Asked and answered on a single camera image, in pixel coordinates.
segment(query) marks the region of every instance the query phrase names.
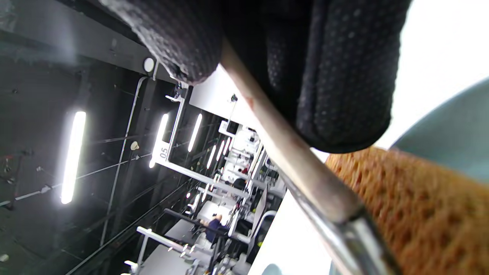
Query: metal pipe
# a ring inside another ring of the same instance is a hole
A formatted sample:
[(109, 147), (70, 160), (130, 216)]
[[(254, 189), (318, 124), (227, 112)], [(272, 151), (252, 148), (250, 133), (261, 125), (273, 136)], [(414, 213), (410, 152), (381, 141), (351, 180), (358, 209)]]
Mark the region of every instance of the metal pipe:
[(156, 74), (158, 73), (158, 66), (159, 66), (159, 62), (157, 59), (155, 69), (153, 70), (153, 81), (156, 81)]
[(256, 238), (256, 236), (258, 235), (258, 231), (260, 231), (260, 227), (262, 227), (262, 223), (265, 220), (265, 218), (268, 216), (274, 216), (275, 217), (276, 214), (277, 214), (277, 211), (274, 211), (274, 210), (267, 211), (267, 212), (265, 212), (265, 214), (263, 214), (263, 216), (260, 218), (260, 221), (258, 222), (258, 226), (256, 227), (255, 232), (253, 233), (253, 239)]
[[(131, 108), (131, 114), (129, 115), (129, 121), (127, 123), (125, 137), (127, 137), (129, 134), (129, 128), (131, 127), (131, 120), (133, 119), (134, 109), (136, 108), (137, 96), (139, 95), (139, 90), (141, 89), (141, 86), (143, 85), (143, 81), (146, 78), (147, 78), (146, 76), (141, 77), (137, 83), (136, 94), (134, 95), (133, 107)], [(119, 157), (119, 162), (122, 161), (122, 157), (124, 155), (124, 149), (126, 148), (126, 141), (127, 141), (127, 139), (125, 139), (124, 142), (122, 143), (122, 149), (121, 149), (121, 155)], [(109, 200), (109, 206), (107, 207), (107, 214), (106, 215), (108, 215), (112, 209), (112, 203), (114, 202), (114, 194), (115, 194), (115, 188), (117, 187), (117, 178), (119, 177), (119, 171), (120, 171), (120, 166), (117, 167), (117, 170), (115, 172), (114, 182), (112, 183), (111, 198)], [(100, 246), (102, 246), (104, 244), (105, 235), (107, 234), (107, 225), (108, 224), (109, 224), (109, 221), (108, 220), (105, 221), (104, 229), (102, 231), (102, 238), (100, 239)]]
[(89, 142), (87, 145), (94, 145), (94, 144), (101, 144), (101, 143), (109, 143), (109, 142), (114, 142), (114, 141), (120, 141), (120, 140), (125, 140), (125, 139), (133, 139), (133, 138), (138, 138), (138, 137), (147, 137), (147, 136), (152, 136), (156, 135), (156, 133), (148, 133), (144, 135), (135, 135), (135, 136), (127, 136), (127, 137), (115, 137), (115, 138), (107, 138), (107, 139), (102, 139), (102, 140), (95, 140)]
[(195, 220), (192, 220), (192, 219), (190, 219), (189, 217), (184, 216), (184, 215), (182, 215), (182, 214), (180, 214), (180, 213), (177, 213), (177, 212), (175, 212), (175, 211), (173, 211), (173, 210), (171, 210), (171, 209), (166, 208), (166, 209), (164, 209), (164, 210), (163, 210), (163, 212), (164, 212), (164, 213), (166, 213), (166, 214), (172, 215), (172, 216), (174, 216), (174, 217), (177, 217), (177, 218), (179, 218), (179, 219), (181, 219), (181, 220), (184, 220), (184, 221), (187, 221), (187, 222), (189, 222), (189, 223), (192, 223), (192, 224), (194, 224), (194, 225), (196, 225), (196, 226), (203, 227), (203, 228), (205, 228), (205, 229), (207, 229), (207, 230), (209, 230), (209, 231), (211, 231), (211, 232), (214, 232), (215, 234), (217, 234), (217, 235), (219, 235), (219, 236), (226, 237), (226, 238), (229, 238), (229, 239), (234, 240), (234, 241), (240, 241), (240, 240), (236, 239), (235, 237), (228, 237), (228, 236), (226, 235), (226, 233), (224, 233), (224, 232), (222, 232), (222, 231), (219, 231), (219, 230), (214, 229), (214, 228), (207, 227), (207, 226), (205, 226), (205, 225), (201, 224), (200, 222), (195, 221)]
[(148, 244), (148, 236), (144, 236), (143, 239), (143, 244), (141, 245), (141, 251), (139, 251), (139, 257), (137, 258), (137, 272), (136, 275), (139, 274), (139, 271), (141, 270), (141, 266), (143, 264), (143, 256), (144, 256), (144, 251), (146, 250), (146, 245)]
[(247, 158), (251, 157), (251, 155), (248, 154), (245, 150), (238, 150), (236, 148), (232, 148), (231, 151), (238, 154), (238, 155), (242, 155), (244, 157), (247, 157)]
[(214, 246), (214, 251), (211, 256), (211, 260), (209, 261), (209, 267), (207, 268), (208, 273), (214, 274), (214, 261), (217, 259), (219, 255), (219, 249), (221, 248), (222, 237), (216, 236), (217, 244)]
[[(141, 157), (139, 157), (139, 158), (141, 159), (141, 158), (144, 158), (144, 157), (147, 157), (147, 156), (150, 156), (150, 155), (151, 155), (151, 154), (146, 154), (146, 155), (143, 155), (143, 156), (141, 156)], [(107, 166), (107, 167), (104, 167), (104, 168), (102, 168), (102, 169), (98, 169), (98, 170), (96, 170), (96, 171), (93, 171), (93, 172), (90, 172), (90, 173), (84, 174), (84, 175), (82, 175), (82, 176), (77, 177), (76, 179), (77, 179), (77, 180), (78, 180), (78, 179), (82, 179), (82, 178), (84, 178), (84, 177), (87, 177), (87, 176), (93, 175), (93, 174), (95, 174), (95, 173), (98, 173), (98, 172), (101, 172), (101, 171), (104, 171), (104, 170), (110, 169), (110, 168), (112, 168), (112, 167), (116, 167), (116, 166), (121, 165), (121, 164), (125, 164), (125, 163), (127, 163), (127, 162), (128, 162), (128, 160), (123, 161), (123, 162), (119, 162), (119, 163), (116, 163), (116, 164), (114, 164), (114, 165)], [(25, 195), (21, 195), (21, 196), (19, 196), (19, 197), (15, 198), (15, 200), (16, 200), (16, 201), (20, 201), (20, 200), (23, 200), (23, 199), (26, 199), (26, 198), (32, 197), (32, 196), (34, 196), (34, 195), (38, 195), (38, 194), (44, 194), (44, 193), (46, 193), (46, 192), (48, 192), (48, 191), (50, 191), (50, 190), (53, 190), (53, 189), (55, 189), (55, 188), (58, 188), (58, 187), (62, 186), (62, 185), (63, 185), (62, 183), (59, 183), (59, 184), (56, 184), (56, 185), (52, 185), (52, 186), (45, 185), (44, 187), (42, 187), (42, 188), (41, 188), (41, 190), (37, 190), (37, 191), (30, 192), (30, 193), (25, 194)], [(0, 206), (7, 205), (7, 204), (9, 204), (9, 203), (10, 203), (10, 201), (4, 201), (4, 202), (1, 202), (1, 203), (0, 203)]]
[(240, 242), (244, 243), (244, 244), (247, 244), (249, 245), (250, 241), (251, 241), (251, 238), (248, 237), (248, 236), (245, 236), (241, 233), (236, 233), (234, 232), (233, 234), (233, 237), (235, 237), (236, 239), (238, 239)]
[(181, 118), (181, 115), (183, 113), (184, 105), (185, 105), (185, 98), (182, 97), (180, 104), (178, 106), (177, 117), (175, 119), (175, 124), (173, 126), (172, 135), (170, 136), (170, 143), (169, 143), (170, 146), (168, 148), (168, 157), (170, 157), (170, 153), (171, 153), (172, 148), (173, 148), (173, 143), (175, 143), (175, 139), (177, 137), (177, 128), (178, 128), (178, 125), (180, 124), (180, 118)]
[[(205, 189), (204, 189), (204, 188), (202, 188), (202, 187), (197, 187), (197, 190), (198, 190), (198, 191), (200, 191), (200, 192), (205, 192)], [(209, 196), (211, 196), (211, 197), (218, 198), (218, 199), (221, 199), (221, 200), (224, 198), (224, 197), (223, 197), (223, 196), (221, 196), (221, 195), (218, 195), (218, 194), (216, 194), (216, 193), (209, 192), (209, 191), (207, 191), (207, 194), (208, 194)]]
[(168, 194), (166, 197), (164, 197), (159, 203), (157, 203), (155, 206), (150, 208), (148, 211), (146, 211), (143, 215), (141, 215), (139, 218), (137, 218), (135, 221), (133, 221), (130, 225), (128, 225), (126, 228), (121, 230), (116, 236), (114, 236), (112, 239), (110, 239), (108, 242), (106, 242), (104, 245), (99, 247), (97, 250), (95, 250), (90, 256), (86, 257), (85, 260), (83, 260), (81, 263), (79, 263), (77, 266), (75, 266), (73, 269), (71, 269), (68, 273), (65, 275), (71, 275), (75, 273), (80, 267), (85, 265), (90, 259), (92, 259), (96, 254), (98, 254), (102, 249), (107, 247), (111, 242), (116, 240), (118, 237), (120, 237), (123, 233), (125, 233), (127, 230), (129, 230), (132, 226), (134, 226), (136, 223), (138, 223), (140, 220), (144, 219), (146, 215), (151, 213), (151, 211), (155, 210), (161, 203), (163, 203), (166, 199), (171, 197), (175, 192), (177, 192), (182, 186), (178, 187), (177, 189), (173, 190), (170, 194)]
[(162, 161), (160, 163), (161, 165), (165, 166), (165, 167), (168, 167), (172, 170), (175, 170), (179, 173), (182, 173), (183, 175), (186, 175), (186, 176), (189, 176), (191, 178), (194, 178), (200, 182), (203, 182), (203, 183), (208, 183), (208, 184), (213, 184), (214, 187), (218, 187), (218, 188), (221, 188), (222, 190), (224, 191), (227, 191), (227, 192), (230, 192), (232, 194), (235, 194), (235, 195), (238, 195), (240, 197), (248, 197), (249, 194), (237, 189), (237, 188), (234, 188), (234, 187), (231, 187), (225, 183), (221, 183), (221, 182), (217, 182), (215, 183), (213, 179), (209, 178), (209, 177), (206, 177), (204, 175), (201, 175), (195, 171), (192, 171), (192, 170), (189, 170), (187, 168), (184, 168), (184, 167), (181, 167), (179, 165), (176, 165), (172, 162), (168, 162), (168, 161)]
[[(151, 238), (167, 247), (173, 248), (173, 250), (177, 252), (180, 253), (183, 252), (183, 246), (181, 246), (180, 244), (172, 240), (169, 240), (163, 236), (154, 233), (153, 231), (151, 231), (151, 229), (146, 229), (144, 227), (139, 226), (137, 227), (136, 231), (143, 234), (145, 237)], [(188, 255), (202, 262), (208, 262), (210, 255), (212, 255), (212, 253), (209, 250), (205, 249), (204, 247), (201, 247), (196, 244), (194, 245), (194, 251), (192, 253), (188, 253)]]
[(252, 162), (251, 162), (251, 164), (249, 165), (249, 169), (250, 169), (251, 171), (254, 171), (254, 168), (255, 168), (255, 166), (256, 166), (256, 163), (258, 162), (258, 159), (259, 159), (259, 158), (257, 158), (257, 156), (259, 156), (259, 157), (261, 157), (261, 156), (262, 156), (262, 154), (261, 154), (262, 149), (263, 149), (263, 143), (261, 143), (261, 142), (260, 142), (260, 144), (258, 145), (258, 150), (256, 150), (256, 153), (254, 154), (253, 161), (252, 161)]
[(234, 234), (234, 231), (236, 231), (236, 226), (238, 225), (238, 218), (239, 218), (239, 212), (236, 211), (233, 215), (233, 220), (231, 221), (231, 226), (229, 227), (229, 231), (227, 232), (227, 235), (231, 237)]

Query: black glove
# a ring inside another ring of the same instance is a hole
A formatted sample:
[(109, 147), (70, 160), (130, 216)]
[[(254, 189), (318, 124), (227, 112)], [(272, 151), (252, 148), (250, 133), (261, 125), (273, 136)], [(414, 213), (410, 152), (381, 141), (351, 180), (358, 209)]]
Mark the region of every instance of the black glove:
[(390, 122), (410, 0), (100, 0), (178, 80), (204, 81), (226, 36), (313, 147), (372, 145)]

